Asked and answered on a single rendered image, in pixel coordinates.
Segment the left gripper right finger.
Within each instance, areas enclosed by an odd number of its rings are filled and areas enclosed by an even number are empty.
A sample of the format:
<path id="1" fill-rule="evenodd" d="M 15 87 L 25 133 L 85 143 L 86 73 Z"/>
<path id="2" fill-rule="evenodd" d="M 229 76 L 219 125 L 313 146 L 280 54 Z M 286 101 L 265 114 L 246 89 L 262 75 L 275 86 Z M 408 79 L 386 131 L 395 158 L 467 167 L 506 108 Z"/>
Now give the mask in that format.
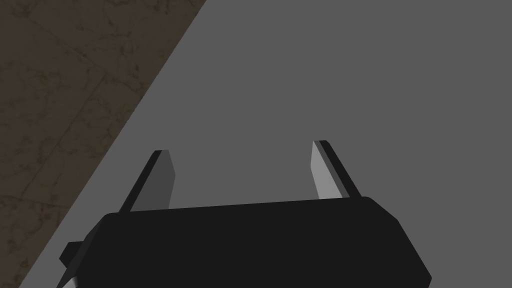
<path id="1" fill-rule="evenodd" d="M 319 199 L 361 197 L 328 141 L 315 140 L 312 143 L 310 170 Z"/>

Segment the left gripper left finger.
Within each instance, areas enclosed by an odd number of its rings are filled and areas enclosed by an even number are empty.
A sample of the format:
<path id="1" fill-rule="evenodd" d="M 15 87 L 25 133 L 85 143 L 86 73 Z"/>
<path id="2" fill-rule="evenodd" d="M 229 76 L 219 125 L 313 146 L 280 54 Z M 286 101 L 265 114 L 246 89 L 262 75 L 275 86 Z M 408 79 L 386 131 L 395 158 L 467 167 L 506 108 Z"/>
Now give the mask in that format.
<path id="1" fill-rule="evenodd" d="M 145 164 L 120 212 L 169 208 L 176 173 L 168 150 L 155 150 Z"/>

